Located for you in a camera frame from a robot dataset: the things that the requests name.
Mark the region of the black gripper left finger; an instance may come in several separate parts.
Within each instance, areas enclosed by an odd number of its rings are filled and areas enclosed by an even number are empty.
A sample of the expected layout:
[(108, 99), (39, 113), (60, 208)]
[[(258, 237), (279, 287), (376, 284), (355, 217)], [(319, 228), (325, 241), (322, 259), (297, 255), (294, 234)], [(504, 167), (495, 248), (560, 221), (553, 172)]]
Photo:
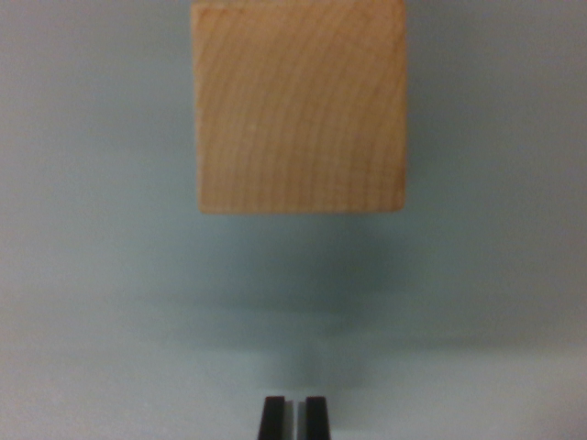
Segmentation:
[(258, 440), (283, 440), (285, 436), (285, 397), (265, 398), (260, 418)]

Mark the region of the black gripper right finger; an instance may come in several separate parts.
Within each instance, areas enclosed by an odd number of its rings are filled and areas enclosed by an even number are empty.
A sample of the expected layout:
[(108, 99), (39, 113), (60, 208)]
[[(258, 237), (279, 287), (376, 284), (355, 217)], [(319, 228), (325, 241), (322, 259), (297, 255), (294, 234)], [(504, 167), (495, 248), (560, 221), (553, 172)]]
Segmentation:
[(305, 399), (305, 439), (330, 440), (327, 399), (324, 396), (310, 396)]

